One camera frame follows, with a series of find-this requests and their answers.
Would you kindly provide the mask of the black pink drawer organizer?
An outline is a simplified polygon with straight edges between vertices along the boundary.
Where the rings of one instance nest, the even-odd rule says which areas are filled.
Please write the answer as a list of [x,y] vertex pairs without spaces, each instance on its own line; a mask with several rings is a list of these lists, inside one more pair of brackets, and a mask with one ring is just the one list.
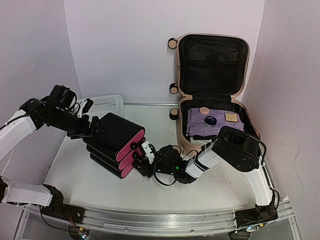
[[92,160],[123,179],[133,169],[133,155],[142,153],[138,145],[145,141],[145,128],[111,112],[99,121],[105,133],[84,138],[86,149]]

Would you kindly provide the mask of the white perforated plastic basket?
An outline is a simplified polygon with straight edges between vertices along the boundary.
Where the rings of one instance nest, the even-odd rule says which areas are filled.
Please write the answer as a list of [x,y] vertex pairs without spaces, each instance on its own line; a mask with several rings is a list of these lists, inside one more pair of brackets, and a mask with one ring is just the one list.
[[75,105],[76,116],[79,118],[82,115],[88,115],[90,118],[97,116],[101,119],[107,113],[113,113],[120,117],[124,116],[124,101],[120,94],[89,97],[93,101],[93,104],[88,112],[84,113],[83,109],[87,103],[87,99],[79,99],[77,101],[79,104]]

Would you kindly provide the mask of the purple shirt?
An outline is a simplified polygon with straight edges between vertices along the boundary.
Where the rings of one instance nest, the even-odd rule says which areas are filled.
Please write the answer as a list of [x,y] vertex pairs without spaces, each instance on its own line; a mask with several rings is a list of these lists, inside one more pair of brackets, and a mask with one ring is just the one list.
[[215,136],[222,127],[244,131],[245,125],[237,113],[220,109],[207,109],[206,111],[208,114],[202,114],[200,108],[188,110],[186,126],[188,137]]

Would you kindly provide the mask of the beige hard-shell suitcase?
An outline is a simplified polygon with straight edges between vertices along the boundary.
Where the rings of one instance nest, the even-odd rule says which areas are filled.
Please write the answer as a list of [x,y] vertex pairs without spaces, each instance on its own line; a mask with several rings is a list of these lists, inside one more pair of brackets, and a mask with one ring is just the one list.
[[176,50],[177,80],[169,87],[180,94],[177,139],[185,153],[199,151],[201,144],[187,134],[188,110],[209,109],[235,112],[246,133],[261,138],[246,106],[236,98],[243,92],[250,57],[249,44],[240,37],[204,33],[187,33],[170,38]]

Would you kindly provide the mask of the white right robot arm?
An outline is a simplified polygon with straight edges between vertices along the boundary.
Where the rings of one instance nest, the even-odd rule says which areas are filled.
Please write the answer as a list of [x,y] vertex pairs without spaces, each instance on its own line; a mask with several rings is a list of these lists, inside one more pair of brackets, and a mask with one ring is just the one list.
[[141,175],[148,178],[155,177],[157,173],[171,175],[174,182],[181,184],[193,183],[213,166],[225,161],[245,175],[255,197],[251,214],[255,221],[262,222],[277,211],[280,195],[271,186],[265,169],[267,147],[250,133],[224,126],[190,159],[181,156],[182,150],[177,145],[166,145],[156,150],[145,141],[134,143],[133,147],[142,152],[132,154],[132,165]]

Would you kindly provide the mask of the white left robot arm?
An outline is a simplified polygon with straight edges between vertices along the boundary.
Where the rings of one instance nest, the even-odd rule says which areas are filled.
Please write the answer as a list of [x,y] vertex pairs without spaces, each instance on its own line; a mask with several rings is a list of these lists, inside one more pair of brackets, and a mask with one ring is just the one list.
[[[4,159],[23,139],[43,126],[67,133],[71,139],[82,139],[105,134],[97,116],[86,113],[93,105],[90,99],[78,106],[76,94],[63,85],[55,85],[42,99],[31,98],[0,128],[0,158]],[[32,204],[47,207],[57,219],[67,214],[67,207],[54,197],[58,191],[52,186],[32,185],[0,178],[0,201],[7,204]]]

